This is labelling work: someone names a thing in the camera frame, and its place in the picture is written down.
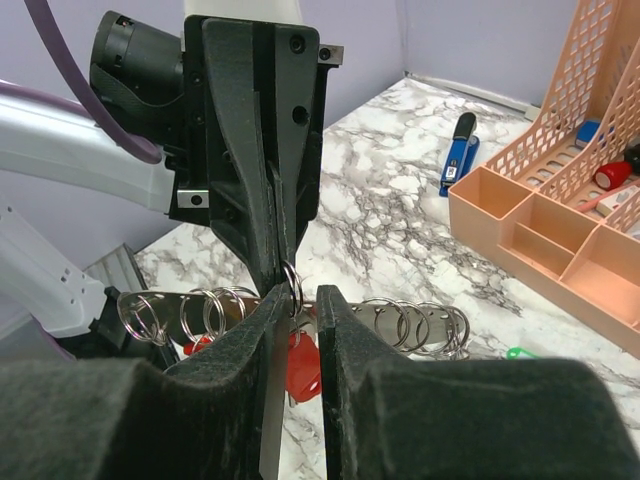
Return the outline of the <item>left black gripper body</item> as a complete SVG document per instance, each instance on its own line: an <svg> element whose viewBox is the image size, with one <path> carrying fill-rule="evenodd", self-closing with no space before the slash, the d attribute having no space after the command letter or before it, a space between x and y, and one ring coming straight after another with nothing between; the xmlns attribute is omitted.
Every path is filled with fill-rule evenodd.
<svg viewBox="0 0 640 480"><path fill-rule="evenodd" d="M115 11L104 14L90 60L90 84L108 112L127 132L160 145L175 174L169 215L196 225L210 224L211 214L236 210L213 192L212 176L237 181L216 119L204 60L202 24L209 18L253 24L254 90L259 96L260 125L268 176L277 158L274 100L273 26L260 20L204 14L186 17L175 36ZM329 72L342 65L344 50L319 35L317 77L311 133L322 157L324 110Z"/></svg>

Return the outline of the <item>red handled key organizer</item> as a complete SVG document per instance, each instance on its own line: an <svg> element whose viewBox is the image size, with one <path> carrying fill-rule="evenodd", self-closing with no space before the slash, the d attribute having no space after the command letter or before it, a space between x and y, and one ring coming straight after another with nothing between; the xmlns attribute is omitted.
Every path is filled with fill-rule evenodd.
<svg viewBox="0 0 640 480"><path fill-rule="evenodd" d="M289 395L285 382L290 335L305 332L319 349L317 295L314 301L305 301L295 271L287 269L286 274L284 282L278 284L285 285L290 293L284 398ZM191 344L193 355L246 320L265 297L257 297L243 287L186 293L143 291L121 295L116 308L125 329L135 339L158 347ZM375 298L348 305L359 321L409 359L416 350L437 358L455 355L465 347L469 336L464 315L434 303Z"/></svg>

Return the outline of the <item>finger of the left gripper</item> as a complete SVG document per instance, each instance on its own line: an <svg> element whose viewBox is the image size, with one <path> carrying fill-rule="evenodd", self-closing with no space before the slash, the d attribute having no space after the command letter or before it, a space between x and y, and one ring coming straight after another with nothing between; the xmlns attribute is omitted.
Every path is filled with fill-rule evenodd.
<svg viewBox="0 0 640 480"><path fill-rule="evenodd" d="M204 60L216 119L236 182L210 186L236 210L212 213L210 226L245 264L262 295L280 282L272 189L265 168L259 96L254 90L253 24L209 18L202 24Z"/></svg>
<svg viewBox="0 0 640 480"><path fill-rule="evenodd" d="M286 268L318 210L319 141L311 133L317 77L318 32L291 24L273 26L277 158L271 167L278 253L276 273Z"/></svg>

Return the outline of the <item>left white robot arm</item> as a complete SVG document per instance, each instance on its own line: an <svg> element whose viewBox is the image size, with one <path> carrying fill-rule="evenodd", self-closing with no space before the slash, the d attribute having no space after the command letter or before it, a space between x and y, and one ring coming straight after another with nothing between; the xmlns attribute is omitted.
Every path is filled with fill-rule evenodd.
<svg viewBox="0 0 640 480"><path fill-rule="evenodd" d="M73 100L1 86L1 167L107 193L209 228L252 289L198 290L203 345L287 283L289 326L304 308L295 257L319 205L327 77L344 50L303 24L295 1L188 1L179 35L104 14L87 73L45 1L26 5Z"/></svg>

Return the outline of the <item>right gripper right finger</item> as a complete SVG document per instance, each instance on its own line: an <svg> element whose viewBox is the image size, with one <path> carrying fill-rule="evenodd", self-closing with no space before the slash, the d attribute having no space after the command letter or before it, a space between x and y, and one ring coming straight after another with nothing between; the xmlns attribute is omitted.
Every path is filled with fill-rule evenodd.
<svg viewBox="0 0 640 480"><path fill-rule="evenodd" d="M635 479L605 384L568 359L413 361L317 291L331 479Z"/></svg>

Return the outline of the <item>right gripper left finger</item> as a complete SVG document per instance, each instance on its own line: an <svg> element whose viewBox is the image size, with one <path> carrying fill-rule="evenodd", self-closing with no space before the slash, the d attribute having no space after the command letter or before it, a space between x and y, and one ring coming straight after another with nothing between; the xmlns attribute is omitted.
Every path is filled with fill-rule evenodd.
<svg viewBox="0 0 640 480"><path fill-rule="evenodd" d="M135 359L1 368L5 479L274 479L290 293L167 370Z"/></svg>

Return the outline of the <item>red key tag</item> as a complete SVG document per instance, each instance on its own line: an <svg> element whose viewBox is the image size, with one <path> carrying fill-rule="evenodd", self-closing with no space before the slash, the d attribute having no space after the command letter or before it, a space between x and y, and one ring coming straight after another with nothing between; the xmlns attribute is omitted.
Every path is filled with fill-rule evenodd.
<svg viewBox="0 0 640 480"><path fill-rule="evenodd" d="M320 351L305 332L289 337L286 391L296 403L304 403L322 391Z"/></svg>

